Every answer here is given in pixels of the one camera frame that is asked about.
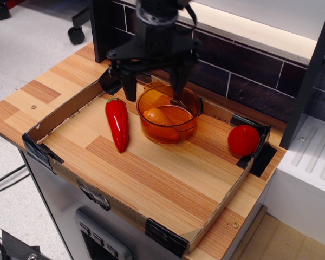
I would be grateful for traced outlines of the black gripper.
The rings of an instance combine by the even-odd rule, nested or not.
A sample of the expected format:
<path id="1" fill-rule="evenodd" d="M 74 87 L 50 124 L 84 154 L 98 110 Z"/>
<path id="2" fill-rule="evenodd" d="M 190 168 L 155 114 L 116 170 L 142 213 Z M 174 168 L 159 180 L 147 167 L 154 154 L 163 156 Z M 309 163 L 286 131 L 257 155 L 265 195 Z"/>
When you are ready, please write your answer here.
<path id="1" fill-rule="evenodd" d="M 197 63 L 200 42 L 191 36 L 197 25 L 192 8 L 185 10 L 193 26 L 185 30 L 177 28 L 180 10 L 183 8 L 136 8 L 135 35 L 127 43 L 108 51 L 109 74 L 121 77 L 128 101 L 135 102 L 137 98 L 137 73 L 152 69 L 167 68 L 174 93 L 183 91 Z"/>

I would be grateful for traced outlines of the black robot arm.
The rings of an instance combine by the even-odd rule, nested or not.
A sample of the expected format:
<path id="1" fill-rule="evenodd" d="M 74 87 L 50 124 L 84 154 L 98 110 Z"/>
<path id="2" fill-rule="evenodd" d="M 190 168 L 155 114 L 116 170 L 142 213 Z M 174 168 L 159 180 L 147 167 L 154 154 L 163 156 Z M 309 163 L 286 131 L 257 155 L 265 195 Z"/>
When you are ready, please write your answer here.
<path id="1" fill-rule="evenodd" d="M 138 1 L 136 33 L 125 44 L 107 53 L 109 68 L 99 78 L 105 93 L 120 89 L 128 101 L 137 97 L 137 73 L 167 69 L 173 91 L 180 94 L 198 61 L 200 41 L 191 37 L 194 28 L 178 30 L 180 10 L 197 20 L 188 1 Z"/>

